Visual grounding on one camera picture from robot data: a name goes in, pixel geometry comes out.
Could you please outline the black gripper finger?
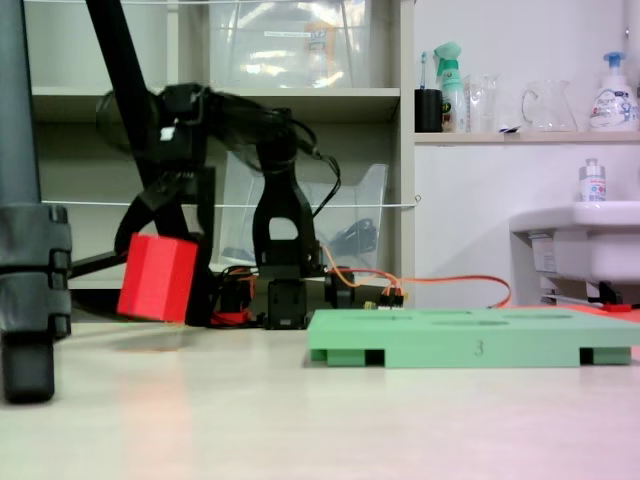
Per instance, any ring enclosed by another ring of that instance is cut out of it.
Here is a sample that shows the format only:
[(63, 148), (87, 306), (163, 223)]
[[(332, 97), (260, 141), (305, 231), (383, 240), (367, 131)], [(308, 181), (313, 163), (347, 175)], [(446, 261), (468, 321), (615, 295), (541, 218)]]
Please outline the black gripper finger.
[(202, 167), (192, 172), (188, 192), (195, 199), (196, 215), (208, 246), (213, 245), (216, 172), (214, 167)]
[(114, 251), (117, 254), (126, 253), (132, 236), (155, 221), (175, 200), (175, 180), (176, 177), (173, 174), (162, 174), (134, 198), (121, 220), (115, 236)]

